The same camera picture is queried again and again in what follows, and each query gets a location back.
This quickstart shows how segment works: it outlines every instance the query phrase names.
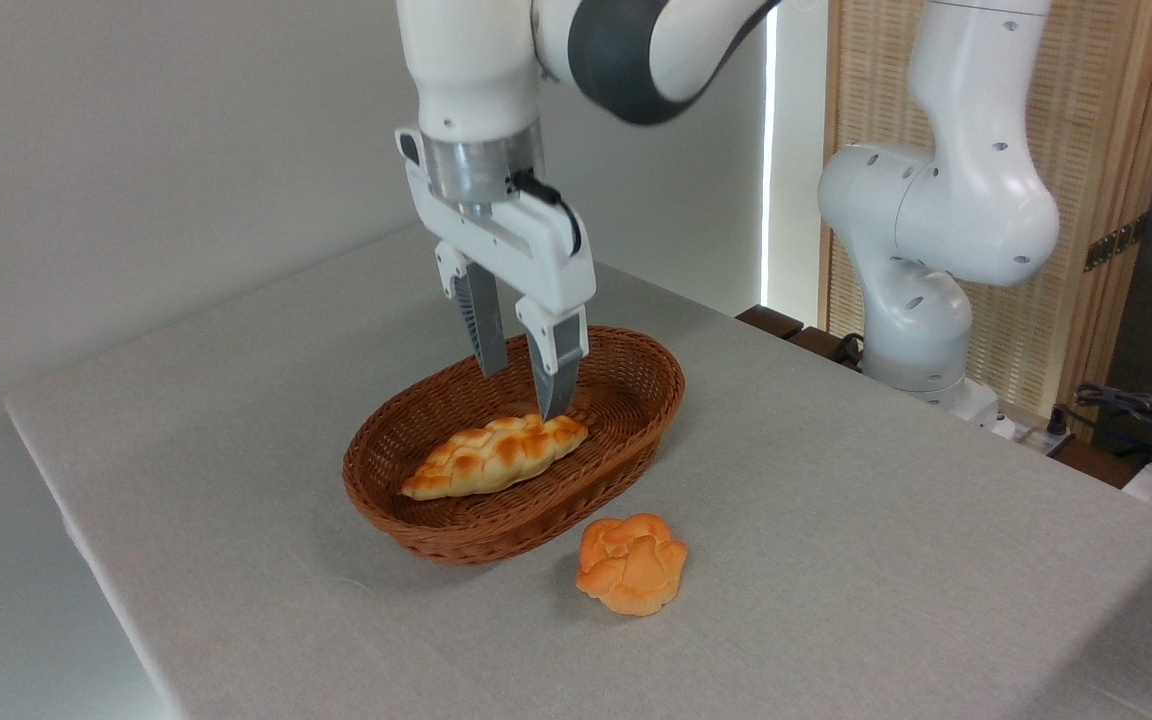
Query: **braided bread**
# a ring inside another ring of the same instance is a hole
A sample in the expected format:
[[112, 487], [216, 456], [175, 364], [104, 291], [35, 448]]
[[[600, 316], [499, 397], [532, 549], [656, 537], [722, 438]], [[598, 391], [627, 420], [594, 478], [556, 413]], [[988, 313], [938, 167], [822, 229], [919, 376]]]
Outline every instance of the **braided bread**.
[[589, 429], [566, 415], [548, 423], [538, 414], [491, 420], [435, 447], [401, 492], [412, 500], [498, 492], [544, 473], [586, 437]]

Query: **orange bun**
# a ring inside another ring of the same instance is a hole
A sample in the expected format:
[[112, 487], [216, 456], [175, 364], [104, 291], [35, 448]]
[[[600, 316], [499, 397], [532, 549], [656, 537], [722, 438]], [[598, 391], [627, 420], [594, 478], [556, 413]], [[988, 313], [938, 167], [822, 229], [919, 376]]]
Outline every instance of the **orange bun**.
[[576, 588], [621, 615], [652, 615], [679, 593], [685, 560], [687, 545], [650, 511], [596, 520], [581, 537]]

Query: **wicker basket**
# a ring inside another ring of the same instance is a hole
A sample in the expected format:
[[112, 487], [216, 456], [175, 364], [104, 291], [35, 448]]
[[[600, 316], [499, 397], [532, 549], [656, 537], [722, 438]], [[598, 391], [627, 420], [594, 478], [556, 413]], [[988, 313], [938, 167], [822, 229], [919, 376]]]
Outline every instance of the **wicker basket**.
[[442, 564], [484, 564], [561, 535], [652, 464], [684, 392], [677, 361], [652, 338], [589, 328], [590, 354], [567, 415], [589, 439], [539, 477], [493, 495], [417, 502], [403, 479], [448, 437], [506, 415], [535, 414], [526, 338], [508, 342], [509, 366], [484, 378], [473, 357], [380, 406], [344, 456], [344, 486], [358, 511], [416, 555]]

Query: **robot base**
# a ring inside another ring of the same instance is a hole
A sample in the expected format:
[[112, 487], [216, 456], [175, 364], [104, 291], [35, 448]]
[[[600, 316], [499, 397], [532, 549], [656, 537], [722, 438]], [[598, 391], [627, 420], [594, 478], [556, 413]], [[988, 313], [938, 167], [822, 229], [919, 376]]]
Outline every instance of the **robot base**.
[[945, 389], [910, 392], [909, 395], [927, 402], [929, 406], [941, 407], [957, 418], [969, 420], [992, 433], [1009, 439], [1015, 435], [1015, 424], [998, 410], [998, 394], [973, 379], [963, 378]]

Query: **bread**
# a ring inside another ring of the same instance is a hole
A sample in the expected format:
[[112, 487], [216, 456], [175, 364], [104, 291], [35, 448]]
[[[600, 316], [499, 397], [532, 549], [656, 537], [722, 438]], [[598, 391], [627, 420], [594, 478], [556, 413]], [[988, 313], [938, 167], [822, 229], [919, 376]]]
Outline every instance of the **bread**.
[[412, 500], [479, 495], [535, 478], [553, 462], [576, 450], [589, 437], [578, 420], [559, 415], [553, 420], [531, 414], [491, 420], [485, 429], [463, 430], [425, 458], [403, 482]]
[[687, 545], [657, 515], [597, 520], [579, 541], [576, 588], [621, 615], [652, 615], [679, 593]]

